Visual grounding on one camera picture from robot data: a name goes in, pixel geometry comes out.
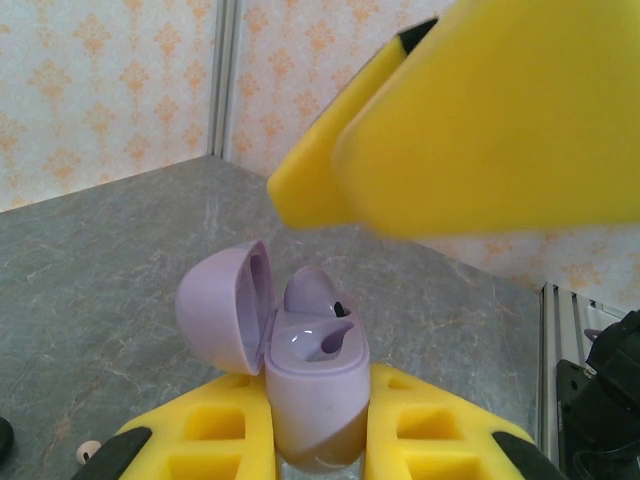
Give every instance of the floral wallpaper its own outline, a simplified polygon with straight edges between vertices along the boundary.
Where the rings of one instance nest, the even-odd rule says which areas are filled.
[[[245,0],[227,158],[269,175],[378,48],[451,3]],[[548,281],[613,307],[640,308],[640,228],[423,243],[534,290]]]
[[[0,210],[206,153],[215,0],[0,12]]]

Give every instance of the gray marble surface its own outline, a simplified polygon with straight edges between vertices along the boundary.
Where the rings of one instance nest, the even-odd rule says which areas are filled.
[[[357,228],[291,232],[263,179],[199,159],[0,215],[0,416],[17,435],[0,477],[70,478],[80,443],[219,375],[180,338],[174,292],[258,237],[278,292],[316,264],[359,299],[374,361],[535,434],[537,295]]]

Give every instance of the black rubber pad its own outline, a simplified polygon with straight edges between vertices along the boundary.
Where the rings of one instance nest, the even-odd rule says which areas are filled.
[[[6,460],[13,447],[13,428],[4,418],[0,417],[0,464]]]
[[[567,480],[534,444],[507,432],[495,432],[493,438],[524,480]]]
[[[436,23],[438,23],[438,17],[434,17],[398,34],[400,41],[402,42],[402,48],[407,55],[409,55],[411,51],[416,48],[416,45],[418,45],[427,35],[427,33],[436,26]]]
[[[111,437],[71,480],[118,480],[150,438],[146,427]]]

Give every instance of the wireless earbud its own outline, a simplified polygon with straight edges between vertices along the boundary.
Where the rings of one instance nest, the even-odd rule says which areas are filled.
[[[324,270],[302,267],[293,274],[284,291],[284,309],[291,313],[346,317],[336,287]]]
[[[97,440],[89,440],[88,442],[84,442],[82,445],[80,445],[78,451],[76,452],[76,460],[80,465],[84,465],[89,460],[91,460],[91,457],[96,454],[101,446],[102,444]]]

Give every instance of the small white object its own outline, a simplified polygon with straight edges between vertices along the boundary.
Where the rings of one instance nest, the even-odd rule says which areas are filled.
[[[91,457],[93,457],[96,452],[100,449],[102,444],[97,440],[89,440],[88,442],[84,442],[78,448],[76,452],[76,460],[80,465],[84,465],[89,461]]]

